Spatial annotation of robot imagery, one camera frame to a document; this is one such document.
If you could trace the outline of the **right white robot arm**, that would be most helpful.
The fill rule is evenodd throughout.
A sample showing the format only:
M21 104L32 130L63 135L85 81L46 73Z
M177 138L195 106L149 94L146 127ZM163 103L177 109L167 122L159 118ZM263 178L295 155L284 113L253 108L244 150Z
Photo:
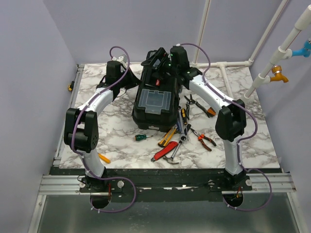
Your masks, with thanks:
M246 127L245 104L241 99L234 100L205 79L205 74L190 65L184 44L175 45L166 52L163 48L154 50L141 63L144 68L156 72L157 78L174 78L186 89L200 96L217 113L215 131L223 140L225 148L224 186L235 190L241 185L244 171L240 160L239 140Z

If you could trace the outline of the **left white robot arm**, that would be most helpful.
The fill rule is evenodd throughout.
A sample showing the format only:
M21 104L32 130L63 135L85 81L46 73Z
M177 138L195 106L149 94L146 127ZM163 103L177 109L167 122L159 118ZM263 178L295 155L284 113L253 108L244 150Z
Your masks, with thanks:
M106 74L96 86L93 96L78 108L66 111L64 143L79 154L86 170L92 177L91 186L98 192L107 188L108 180L103 177L105 167L96 150L99 141L98 116L112 103L122 88L130 89L139 84L125 55L107 62Z

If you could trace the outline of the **black plastic toolbox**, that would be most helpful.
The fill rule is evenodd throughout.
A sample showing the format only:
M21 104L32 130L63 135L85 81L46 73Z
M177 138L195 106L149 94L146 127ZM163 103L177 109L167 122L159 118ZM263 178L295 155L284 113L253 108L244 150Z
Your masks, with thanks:
M140 129L168 132L177 123L179 87L176 77L143 67L132 111Z

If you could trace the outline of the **orange handled screwdriver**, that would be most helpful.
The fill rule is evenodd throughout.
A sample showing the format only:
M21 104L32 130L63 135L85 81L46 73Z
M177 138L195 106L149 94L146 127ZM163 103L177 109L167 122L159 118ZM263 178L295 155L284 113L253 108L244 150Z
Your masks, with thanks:
M105 163L107 163L107 164L110 164L111 163L111 161L108 159L108 158L106 158L105 156L103 156L102 154L98 154L98 156L99 156L99 158L102 160L102 161L104 161Z

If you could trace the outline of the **steel claw hammer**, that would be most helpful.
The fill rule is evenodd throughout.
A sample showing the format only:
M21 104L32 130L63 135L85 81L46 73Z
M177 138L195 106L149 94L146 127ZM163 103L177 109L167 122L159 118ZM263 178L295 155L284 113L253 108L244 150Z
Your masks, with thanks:
M174 149L173 154L172 154L171 157L164 156L163 159L164 159L166 162L168 162L169 164L172 164L172 165L177 165L177 164L179 164L179 162L178 162L178 161L175 161L174 158L175 158L175 156L176 156L176 154L177 154L177 152L178 152L180 146L181 146L181 143L179 143L179 144L177 145L177 147Z

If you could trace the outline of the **green stubby screwdriver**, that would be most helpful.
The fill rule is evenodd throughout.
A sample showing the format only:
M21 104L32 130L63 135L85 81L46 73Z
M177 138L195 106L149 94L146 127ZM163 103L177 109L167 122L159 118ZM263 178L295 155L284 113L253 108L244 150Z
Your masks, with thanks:
M135 135L135 141L142 141L146 140L147 138L153 137L152 135L146 135L146 134L137 134Z

